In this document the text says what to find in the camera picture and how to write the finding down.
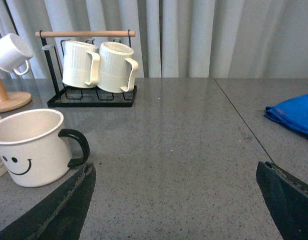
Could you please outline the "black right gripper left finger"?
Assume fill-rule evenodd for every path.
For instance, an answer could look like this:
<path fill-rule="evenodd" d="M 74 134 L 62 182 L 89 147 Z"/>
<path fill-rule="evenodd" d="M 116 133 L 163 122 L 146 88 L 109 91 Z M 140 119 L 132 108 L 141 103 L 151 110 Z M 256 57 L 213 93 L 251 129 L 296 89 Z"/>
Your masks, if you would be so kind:
<path fill-rule="evenodd" d="M 88 163 L 0 231 L 0 240 L 78 240 L 95 182 L 95 166 Z"/>

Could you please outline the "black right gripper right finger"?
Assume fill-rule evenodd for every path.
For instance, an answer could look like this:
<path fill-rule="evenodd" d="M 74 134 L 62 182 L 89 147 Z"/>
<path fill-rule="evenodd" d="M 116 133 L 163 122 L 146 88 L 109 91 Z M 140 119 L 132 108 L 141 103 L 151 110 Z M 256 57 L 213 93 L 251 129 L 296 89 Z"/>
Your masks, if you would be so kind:
<path fill-rule="evenodd" d="M 259 162 L 256 181 L 284 240 L 308 240 L 308 184 L 271 162 Z"/>

